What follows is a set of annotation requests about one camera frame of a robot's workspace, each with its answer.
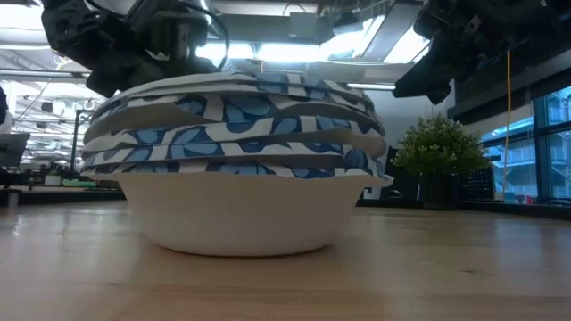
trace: ceiling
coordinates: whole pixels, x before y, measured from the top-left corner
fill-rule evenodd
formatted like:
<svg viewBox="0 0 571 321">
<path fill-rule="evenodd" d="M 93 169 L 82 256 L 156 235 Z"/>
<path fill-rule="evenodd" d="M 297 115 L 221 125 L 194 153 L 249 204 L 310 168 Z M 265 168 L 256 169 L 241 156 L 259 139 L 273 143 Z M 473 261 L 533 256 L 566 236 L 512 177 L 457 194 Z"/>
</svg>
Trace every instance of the ceiling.
<svg viewBox="0 0 571 321">
<path fill-rule="evenodd" d="M 134 1 L 100 0 L 99 3 L 125 12 Z M 45 74 L 49 70 L 77 73 L 89 70 L 49 49 L 40 20 L 42 9 L 33 5 L 38 2 L 0 0 L 0 86 L 9 93 L 11 111 L 17 119 L 13 130 L 32 134 L 27 159 L 51 154 L 55 158 L 69 160 L 76 110 L 95 108 L 104 98 L 86 89 L 81 78 L 60 81 Z M 428 41 L 411 29 L 421 4 L 422 1 L 414 0 L 303 0 L 299 4 L 278 0 L 212 0 L 208 5 L 224 18 L 231 36 L 254 40 L 236 41 L 232 37 L 229 55 L 237 62 L 256 58 L 266 61 L 268 66 L 274 63 L 276 68 L 288 71 L 307 71 L 310 69 L 308 62 L 358 63 L 352 68 L 360 66 L 366 73 L 369 63 L 413 63 L 427 50 Z M 321 45 L 272 41 L 282 39 L 278 32 L 284 31 L 269 26 L 289 23 L 291 12 L 313 12 L 334 20 L 339 11 L 355 12 L 363 30 L 334 37 Z M 263 29 L 271 30 L 265 30 L 264 37 L 261 37 L 259 30 Z M 197 51 L 198 55 L 211 58 L 215 64 L 223 53 L 224 47 L 217 39 L 211 39 L 207 46 Z M 34 70 L 37 75 L 14 78 L 2 72 L 7 70 Z M 53 103 L 54 110 L 42 111 L 43 103 Z M 79 149 L 81 134 L 87 129 L 87 115 L 82 117 L 84 124 L 79 127 Z"/>
</svg>

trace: wooden table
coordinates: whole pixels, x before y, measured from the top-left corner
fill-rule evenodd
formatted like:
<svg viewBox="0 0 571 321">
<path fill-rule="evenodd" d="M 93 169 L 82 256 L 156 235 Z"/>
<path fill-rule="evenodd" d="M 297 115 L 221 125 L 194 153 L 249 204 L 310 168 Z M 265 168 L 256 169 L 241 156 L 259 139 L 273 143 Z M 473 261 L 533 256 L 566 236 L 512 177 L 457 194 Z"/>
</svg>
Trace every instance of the wooden table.
<svg viewBox="0 0 571 321">
<path fill-rule="evenodd" d="M 571 225 L 361 209 L 338 243 L 273 259 L 164 250 L 125 202 L 0 218 L 0 320 L 569 320 Z"/>
</svg>

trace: stack of paper plates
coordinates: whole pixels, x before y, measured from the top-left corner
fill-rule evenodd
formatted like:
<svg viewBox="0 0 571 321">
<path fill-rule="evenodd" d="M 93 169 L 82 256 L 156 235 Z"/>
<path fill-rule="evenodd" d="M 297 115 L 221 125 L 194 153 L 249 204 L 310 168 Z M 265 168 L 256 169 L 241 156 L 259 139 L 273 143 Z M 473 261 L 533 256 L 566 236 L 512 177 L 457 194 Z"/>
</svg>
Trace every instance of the stack of paper plates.
<svg viewBox="0 0 571 321">
<path fill-rule="evenodd" d="M 284 74 L 165 79 L 113 97 L 85 135 L 85 173 L 118 180 L 143 233 L 176 251 L 260 256 L 334 241 L 377 158 L 373 103 Z"/>
</svg>

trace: wall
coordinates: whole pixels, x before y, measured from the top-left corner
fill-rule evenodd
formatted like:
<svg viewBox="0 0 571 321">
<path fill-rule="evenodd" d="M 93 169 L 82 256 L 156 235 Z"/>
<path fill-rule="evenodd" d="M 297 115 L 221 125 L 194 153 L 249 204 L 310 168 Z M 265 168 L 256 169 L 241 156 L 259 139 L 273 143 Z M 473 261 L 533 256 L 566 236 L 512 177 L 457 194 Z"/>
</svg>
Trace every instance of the wall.
<svg viewBox="0 0 571 321">
<path fill-rule="evenodd" d="M 445 114 L 446 109 L 453 105 L 453 95 L 450 95 L 444 102 L 433 105 L 428 98 L 394 98 L 390 91 L 368 90 L 365 94 L 375 104 L 375 111 L 383 120 L 387 146 L 398 147 L 398 142 L 404 138 L 404 133 L 408 127 L 418 123 L 418 117 L 430 118 L 438 113 Z M 386 163 L 386 156 L 381 158 Z M 380 188 L 373 188 L 372 193 L 365 193 L 366 199 L 378 199 Z"/>
</svg>

